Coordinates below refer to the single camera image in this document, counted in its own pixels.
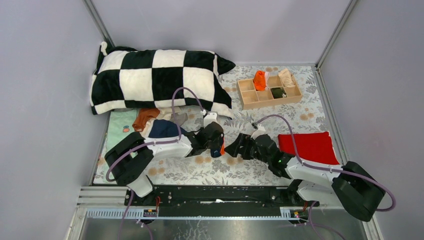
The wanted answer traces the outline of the navy underwear orange trim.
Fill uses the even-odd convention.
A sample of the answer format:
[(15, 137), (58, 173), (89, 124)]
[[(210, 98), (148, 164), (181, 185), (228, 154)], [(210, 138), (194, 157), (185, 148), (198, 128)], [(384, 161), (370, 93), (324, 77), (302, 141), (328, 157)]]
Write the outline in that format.
[(225, 154), (224, 140), (213, 142), (210, 147), (210, 156), (218, 158)]

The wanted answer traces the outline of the wooden compartment organizer box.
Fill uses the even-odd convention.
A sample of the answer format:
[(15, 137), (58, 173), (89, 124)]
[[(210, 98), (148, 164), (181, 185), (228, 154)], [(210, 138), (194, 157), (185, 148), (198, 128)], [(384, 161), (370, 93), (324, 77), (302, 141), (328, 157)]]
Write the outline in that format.
[[(291, 74), (290, 77), (294, 83), (293, 87), (283, 86), (282, 81), (276, 75), (269, 78), (269, 89), (264, 91), (256, 90), (252, 78), (238, 80), (236, 87), (242, 109), (250, 110), (300, 102), (303, 98), (303, 94), (296, 82), (295, 76)], [(281, 89), (282, 97), (274, 98), (272, 89), (275, 88)]]

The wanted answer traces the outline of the orange underwear white trim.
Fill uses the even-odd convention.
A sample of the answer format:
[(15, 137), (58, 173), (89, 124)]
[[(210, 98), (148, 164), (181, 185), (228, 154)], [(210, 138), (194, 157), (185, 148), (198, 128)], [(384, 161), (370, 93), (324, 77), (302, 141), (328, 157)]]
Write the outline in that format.
[(253, 85), (256, 91), (265, 91), (268, 86), (269, 73), (258, 70), (253, 78)]

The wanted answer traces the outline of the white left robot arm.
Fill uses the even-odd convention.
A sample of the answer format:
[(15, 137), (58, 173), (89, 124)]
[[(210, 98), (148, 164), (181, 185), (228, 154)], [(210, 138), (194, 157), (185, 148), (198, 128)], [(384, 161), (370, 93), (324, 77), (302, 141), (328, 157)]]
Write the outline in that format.
[(144, 206), (155, 200), (154, 186), (145, 168), (152, 160), (186, 158), (209, 150), (213, 158), (224, 153), (224, 130), (213, 121), (197, 131), (186, 131), (168, 120), (155, 121), (151, 132), (143, 137), (132, 132), (104, 156), (109, 166), (108, 182), (128, 187)]

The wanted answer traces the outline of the grey garment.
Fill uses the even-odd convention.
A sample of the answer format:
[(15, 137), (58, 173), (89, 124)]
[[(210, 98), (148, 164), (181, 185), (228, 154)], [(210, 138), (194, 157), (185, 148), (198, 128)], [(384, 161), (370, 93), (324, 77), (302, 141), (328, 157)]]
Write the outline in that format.
[(178, 126), (182, 126), (188, 120), (187, 113), (179, 113), (171, 116), (170, 121)]

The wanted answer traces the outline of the cream beige garment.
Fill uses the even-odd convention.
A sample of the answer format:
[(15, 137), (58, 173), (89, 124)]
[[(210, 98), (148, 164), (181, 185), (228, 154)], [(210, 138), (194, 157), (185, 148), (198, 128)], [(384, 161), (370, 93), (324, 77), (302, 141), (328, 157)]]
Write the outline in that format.
[(142, 137), (147, 137), (146, 133), (150, 130), (150, 126), (151, 126), (151, 124), (154, 120), (168, 120), (168, 121), (170, 121), (172, 115), (174, 115), (171, 107), (162, 107), (162, 108), (157, 108), (157, 109), (160, 110), (160, 114), (156, 117), (156, 119), (151, 118), (147, 122), (143, 131), (137, 131), (138, 133), (141, 134)]

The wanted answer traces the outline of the plain navy garment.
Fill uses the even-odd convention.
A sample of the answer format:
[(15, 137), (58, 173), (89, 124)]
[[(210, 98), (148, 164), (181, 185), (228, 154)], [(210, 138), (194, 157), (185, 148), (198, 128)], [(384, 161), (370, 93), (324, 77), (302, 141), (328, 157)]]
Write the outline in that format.
[(162, 139), (178, 137), (179, 135), (185, 135), (187, 133), (186, 130), (178, 127), (178, 125), (169, 120), (156, 119), (151, 123), (150, 129), (145, 136), (153, 139)]

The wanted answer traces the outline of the floral bed sheet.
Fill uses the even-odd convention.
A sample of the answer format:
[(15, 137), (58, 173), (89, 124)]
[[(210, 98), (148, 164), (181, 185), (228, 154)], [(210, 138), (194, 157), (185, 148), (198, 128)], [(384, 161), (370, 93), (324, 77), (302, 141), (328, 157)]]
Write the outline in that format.
[[(261, 120), (270, 137), (294, 132), (310, 134), (328, 132), (329, 122), (316, 81), (316, 69), (311, 66), (289, 66), (294, 75), (302, 99), (298, 103), (243, 110), (237, 90), (239, 80), (252, 78), (259, 66), (237, 66), (219, 77), (219, 83), (232, 99), (234, 117), (220, 117), (227, 143), (233, 142), (239, 133), (254, 131), (252, 123)], [(243, 185), (287, 186), (290, 181), (275, 176), (268, 166), (258, 160), (243, 160), (223, 155), (212, 158), (208, 151), (187, 158), (155, 159), (144, 170), (156, 185)]]

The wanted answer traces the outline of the rolled dark green garment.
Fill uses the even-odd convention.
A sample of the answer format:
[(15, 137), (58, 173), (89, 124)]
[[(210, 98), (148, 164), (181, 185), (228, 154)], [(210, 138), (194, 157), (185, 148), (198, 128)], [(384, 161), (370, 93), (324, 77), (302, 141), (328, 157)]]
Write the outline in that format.
[(283, 87), (273, 87), (270, 89), (270, 92), (274, 99), (281, 99), (287, 97), (287, 93)]

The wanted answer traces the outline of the rust brown garment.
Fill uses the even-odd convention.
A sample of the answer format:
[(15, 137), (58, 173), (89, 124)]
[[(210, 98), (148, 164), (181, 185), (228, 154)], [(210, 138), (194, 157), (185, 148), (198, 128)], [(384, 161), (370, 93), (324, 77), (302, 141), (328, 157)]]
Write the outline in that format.
[(147, 122), (150, 119), (156, 119), (159, 114), (160, 110), (157, 108), (141, 108), (132, 124), (134, 131), (142, 132), (145, 129)]

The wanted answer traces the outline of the red folded cloth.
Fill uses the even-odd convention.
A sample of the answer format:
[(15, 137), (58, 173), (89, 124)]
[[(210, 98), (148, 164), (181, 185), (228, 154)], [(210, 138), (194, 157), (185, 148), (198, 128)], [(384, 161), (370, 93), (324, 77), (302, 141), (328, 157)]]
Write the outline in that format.
[(294, 140), (298, 154), (302, 159), (327, 165), (340, 164), (336, 158), (333, 142), (328, 131), (295, 133)]

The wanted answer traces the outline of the rolled beige garment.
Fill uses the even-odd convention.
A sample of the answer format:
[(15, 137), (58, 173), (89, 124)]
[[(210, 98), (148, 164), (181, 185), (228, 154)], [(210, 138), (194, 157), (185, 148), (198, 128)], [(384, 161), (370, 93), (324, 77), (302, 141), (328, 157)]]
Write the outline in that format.
[(283, 87), (293, 88), (296, 86), (294, 80), (292, 79), (292, 74), (287, 68), (279, 71), (278, 77), (281, 80)]

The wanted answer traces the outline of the mint green printed cloth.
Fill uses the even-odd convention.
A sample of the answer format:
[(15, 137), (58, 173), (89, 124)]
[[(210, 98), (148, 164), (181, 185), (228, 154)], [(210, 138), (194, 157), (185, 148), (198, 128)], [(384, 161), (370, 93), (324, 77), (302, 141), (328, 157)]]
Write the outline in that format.
[(105, 142), (107, 151), (116, 146), (130, 133), (134, 132), (132, 125), (137, 116), (138, 111), (136, 109), (111, 112), (107, 129), (107, 139)]

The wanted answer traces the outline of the black white checkered pillow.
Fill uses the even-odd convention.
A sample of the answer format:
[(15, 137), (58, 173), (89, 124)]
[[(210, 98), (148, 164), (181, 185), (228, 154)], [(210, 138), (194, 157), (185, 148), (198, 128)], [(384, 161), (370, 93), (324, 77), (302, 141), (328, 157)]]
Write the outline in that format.
[(232, 118), (232, 99), (219, 77), (235, 66), (208, 50), (136, 50), (102, 42), (89, 90), (91, 112), (202, 106)]

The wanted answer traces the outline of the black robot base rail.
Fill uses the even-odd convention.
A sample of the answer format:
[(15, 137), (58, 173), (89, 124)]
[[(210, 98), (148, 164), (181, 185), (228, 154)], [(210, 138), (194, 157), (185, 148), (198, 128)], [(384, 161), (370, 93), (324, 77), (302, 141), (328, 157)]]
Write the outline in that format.
[(306, 210), (319, 206), (317, 200), (304, 200), (293, 187), (285, 186), (240, 186), (240, 185), (155, 185), (145, 197), (125, 194), (124, 205), (162, 209), (217, 210), (231, 212), (250, 212), (254, 209), (288, 208)]

